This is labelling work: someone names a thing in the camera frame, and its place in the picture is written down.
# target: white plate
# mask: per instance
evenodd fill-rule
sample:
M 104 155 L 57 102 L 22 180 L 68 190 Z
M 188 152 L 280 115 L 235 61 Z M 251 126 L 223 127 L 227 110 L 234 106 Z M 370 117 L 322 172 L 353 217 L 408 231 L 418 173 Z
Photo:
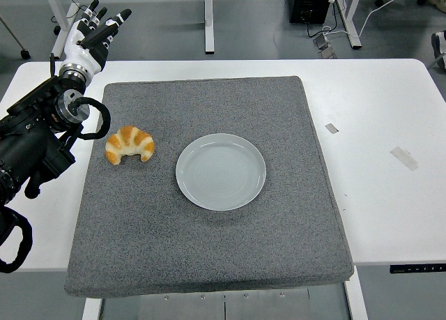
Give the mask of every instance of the white plate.
M 260 193 L 265 178 L 265 161 L 257 148 L 231 134 L 200 137 L 176 163 L 176 180 L 183 194 L 213 211 L 248 204 Z

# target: white table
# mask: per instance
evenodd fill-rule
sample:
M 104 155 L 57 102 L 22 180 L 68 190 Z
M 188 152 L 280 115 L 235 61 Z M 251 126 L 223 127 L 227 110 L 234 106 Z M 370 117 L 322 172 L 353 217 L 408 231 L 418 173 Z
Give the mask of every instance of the white table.
M 446 104 L 419 61 L 117 61 L 94 77 L 86 96 L 102 100 L 112 82 L 288 75 L 304 84 L 354 264 L 446 262 Z M 0 116 L 48 77 L 48 63 L 21 66 Z M 84 132 L 97 120 L 92 112 Z M 330 123 L 339 132 L 332 134 Z M 21 192 L 9 203 L 33 226 L 21 271 L 67 268 L 92 144 L 78 140 L 76 163 L 37 199 Z M 399 159 L 390 153 L 396 147 Z M 0 249 L 3 260 L 15 258 L 19 239 L 13 232 L 11 246 Z

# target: table leg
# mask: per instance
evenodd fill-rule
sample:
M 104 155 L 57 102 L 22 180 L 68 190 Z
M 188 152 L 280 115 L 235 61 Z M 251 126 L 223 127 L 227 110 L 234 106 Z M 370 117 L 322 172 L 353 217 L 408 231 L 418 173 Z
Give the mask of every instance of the table leg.
M 360 0 L 348 0 L 348 4 L 346 4 L 345 0 L 337 0 L 342 22 L 344 23 L 346 32 L 348 33 L 348 39 L 350 40 L 350 45 L 353 49 L 359 49 L 362 46 L 353 23 L 353 16 L 359 1 Z
M 56 59 L 60 59 L 63 48 L 65 47 L 65 43 L 68 38 L 68 33 L 71 30 L 71 26 L 75 22 L 75 15 L 78 10 L 78 3 L 72 3 L 70 8 L 68 9 L 68 13 L 65 15 L 61 0 L 48 0 L 49 5 L 56 17 L 57 23 L 61 27 L 59 35 L 56 39 L 56 43 L 54 44 L 52 53 Z
M 82 320 L 98 320 L 100 317 L 101 307 L 102 307 L 102 299 L 87 298 L 85 300 L 84 314 L 82 315 Z
M 206 53 L 214 54 L 214 17 L 212 0 L 204 0 L 204 38 Z
M 364 297 L 362 296 L 360 278 L 357 275 L 356 266 L 355 273 L 350 280 L 344 283 L 347 294 L 348 308 L 352 320 L 368 320 L 367 311 L 365 309 Z

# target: croissant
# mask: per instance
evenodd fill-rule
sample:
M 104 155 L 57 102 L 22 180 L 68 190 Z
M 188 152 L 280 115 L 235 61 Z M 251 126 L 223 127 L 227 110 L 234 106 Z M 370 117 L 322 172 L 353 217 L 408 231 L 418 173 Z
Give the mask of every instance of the croissant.
M 155 143 L 150 134 L 134 127 L 123 126 L 105 144 L 105 156 L 113 165 L 121 163 L 124 155 L 141 155 L 145 162 L 153 155 Z

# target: black control strip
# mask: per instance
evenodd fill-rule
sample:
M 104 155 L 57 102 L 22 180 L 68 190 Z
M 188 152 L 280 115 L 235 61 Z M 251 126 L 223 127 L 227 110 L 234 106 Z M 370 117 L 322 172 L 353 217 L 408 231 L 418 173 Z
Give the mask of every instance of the black control strip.
M 440 273 L 446 264 L 401 264 L 390 266 L 390 273 Z

